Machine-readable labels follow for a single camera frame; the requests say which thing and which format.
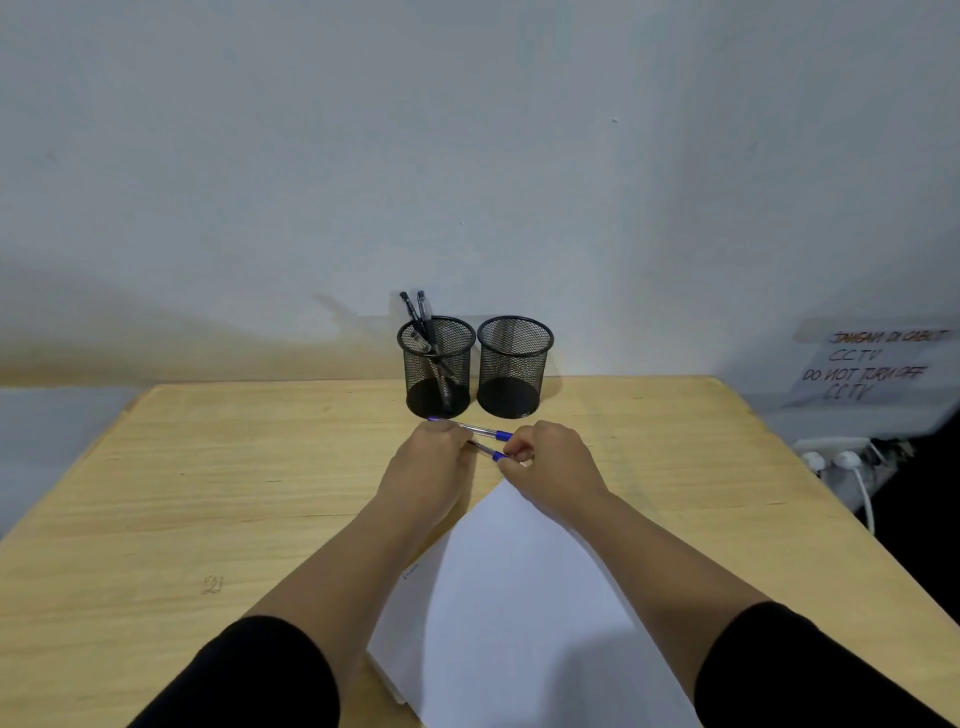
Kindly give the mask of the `handwritten white paper sign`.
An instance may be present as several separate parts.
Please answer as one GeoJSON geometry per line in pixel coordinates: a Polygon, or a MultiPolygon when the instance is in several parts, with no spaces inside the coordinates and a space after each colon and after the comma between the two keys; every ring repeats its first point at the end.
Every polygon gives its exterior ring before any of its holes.
{"type": "Polygon", "coordinates": [[[960,337],[954,325],[888,323],[831,331],[782,400],[786,408],[885,406],[928,380],[960,337]]]}

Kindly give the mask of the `person's left forearm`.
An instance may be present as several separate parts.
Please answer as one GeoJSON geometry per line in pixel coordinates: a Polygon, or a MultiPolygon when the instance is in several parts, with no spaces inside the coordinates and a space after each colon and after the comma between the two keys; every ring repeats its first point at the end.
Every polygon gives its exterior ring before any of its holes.
{"type": "Polygon", "coordinates": [[[378,492],[198,650],[128,728],[338,728],[392,589],[460,499],[378,492]]]}

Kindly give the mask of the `silver grey pen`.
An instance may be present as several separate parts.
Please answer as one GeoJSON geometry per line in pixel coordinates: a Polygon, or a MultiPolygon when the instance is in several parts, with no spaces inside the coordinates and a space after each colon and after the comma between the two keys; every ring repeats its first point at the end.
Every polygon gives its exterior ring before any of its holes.
{"type": "Polygon", "coordinates": [[[420,330],[414,324],[410,326],[410,337],[414,346],[418,348],[422,355],[426,356],[432,367],[437,369],[445,377],[453,379],[453,373],[446,364],[437,357],[436,352],[427,338],[420,333],[420,330]]]}

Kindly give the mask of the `stack of white paper sheets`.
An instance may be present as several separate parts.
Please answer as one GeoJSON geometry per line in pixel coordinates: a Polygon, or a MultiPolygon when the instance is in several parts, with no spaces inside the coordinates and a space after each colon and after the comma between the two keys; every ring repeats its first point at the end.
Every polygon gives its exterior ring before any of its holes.
{"type": "Polygon", "coordinates": [[[701,728],[594,552],[506,481],[403,572],[367,652],[426,728],[701,728]]]}

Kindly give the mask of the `person's left hand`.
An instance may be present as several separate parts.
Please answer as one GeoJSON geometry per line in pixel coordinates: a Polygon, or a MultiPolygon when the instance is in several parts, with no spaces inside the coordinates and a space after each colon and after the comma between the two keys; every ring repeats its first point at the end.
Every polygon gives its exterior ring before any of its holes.
{"type": "Polygon", "coordinates": [[[474,454],[438,458],[425,449],[425,422],[418,424],[391,457],[373,504],[377,511],[437,526],[469,490],[474,454]]]}

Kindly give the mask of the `white power strip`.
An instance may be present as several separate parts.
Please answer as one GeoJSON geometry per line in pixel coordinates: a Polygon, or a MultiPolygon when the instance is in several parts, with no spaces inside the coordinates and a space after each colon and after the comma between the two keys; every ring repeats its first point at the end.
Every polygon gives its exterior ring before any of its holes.
{"type": "Polygon", "coordinates": [[[805,452],[822,455],[828,468],[819,480],[850,512],[860,511],[864,496],[872,498],[914,454],[912,445],[903,440],[852,436],[799,439],[790,443],[789,448],[798,457],[805,452]],[[847,450],[861,456],[863,465],[858,471],[834,467],[834,455],[847,450]]]}

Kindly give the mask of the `black click pen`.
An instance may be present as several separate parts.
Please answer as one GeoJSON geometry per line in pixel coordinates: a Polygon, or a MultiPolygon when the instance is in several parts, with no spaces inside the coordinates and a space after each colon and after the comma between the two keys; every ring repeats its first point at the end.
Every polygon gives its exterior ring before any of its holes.
{"type": "Polygon", "coordinates": [[[438,356],[440,349],[434,327],[433,314],[424,290],[418,290],[416,292],[416,305],[423,337],[429,344],[429,351],[433,356],[438,356]]]}
{"type": "MultiPolygon", "coordinates": [[[[414,307],[412,298],[405,291],[400,291],[399,297],[401,298],[409,316],[411,325],[416,326],[419,329],[419,332],[424,335],[424,332],[421,327],[421,322],[419,319],[419,310],[414,307]]],[[[434,375],[434,379],[437,382],[438,394],[441,401],[440,413],[441,416],[445,417],[450,413],[450,406],[452,404],[449,387],[446,383],[445,376],[440,373],[437,369],[432,367],[429,363],[430,369],[434,375]]]]}

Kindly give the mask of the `person's right forearm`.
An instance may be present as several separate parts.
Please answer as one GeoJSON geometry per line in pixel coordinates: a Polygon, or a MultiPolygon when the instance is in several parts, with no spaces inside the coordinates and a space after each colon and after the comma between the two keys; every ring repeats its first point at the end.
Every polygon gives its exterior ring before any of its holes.
{"type": "Polygon", "coordinates": [[[556,511],[613,576],[703,728],[955,728],[612,493],[589,491],[556,511]]]}

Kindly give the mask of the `long clear blue-capped pen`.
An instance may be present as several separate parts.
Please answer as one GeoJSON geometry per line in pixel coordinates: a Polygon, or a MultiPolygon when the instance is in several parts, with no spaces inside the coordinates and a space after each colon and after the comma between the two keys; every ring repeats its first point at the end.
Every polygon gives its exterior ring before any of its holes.
{"type": "Polygon", "coordinates": [[[478,435],[487,439],[495,440],[498,442],[509,442],[514,436],[514,433],[509,431],[503,431],[499,429],[491,429],[486,427],[481,427],[477,425],[470,425],[464,422],[456,421],[448,418],[439,418],[439,417],[428,417],[426,418],[429,422],[448,422],[451,423],[465,431],[470,431],[474,435],[478,435]]]}

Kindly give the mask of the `person's right hand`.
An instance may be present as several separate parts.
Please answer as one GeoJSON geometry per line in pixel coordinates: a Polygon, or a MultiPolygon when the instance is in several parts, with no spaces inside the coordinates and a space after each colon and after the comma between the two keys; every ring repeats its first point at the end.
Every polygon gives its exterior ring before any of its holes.
{"type": "Polygon", "coordinates": [[[539,420],[519,428],[502,452],[529,470],[526,487],[514,487],[555,520],[575,527],[591,507],[610,495],[581,436],[557,422],[539,420]]]}

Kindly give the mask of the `black mesh pen holder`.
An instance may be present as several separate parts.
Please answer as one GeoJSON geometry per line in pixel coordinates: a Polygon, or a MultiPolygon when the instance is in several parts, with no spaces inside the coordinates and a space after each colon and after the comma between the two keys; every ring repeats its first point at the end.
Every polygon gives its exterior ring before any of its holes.
{"type": "Polygon", "coordinates": [[[435,316],[436,347],[405,321],[396,334],[403,355],[405,403],[420,418],[454,419],[471,404],[474,328],[460,319],[435,316]]]}
{"type": "Polygon", "coordinates": [[[546,361],[555,337],[531,318],[496,316],[477,329],[481,348],[476,399],[488,414],[518,420],[542,402],[546,361]]]}

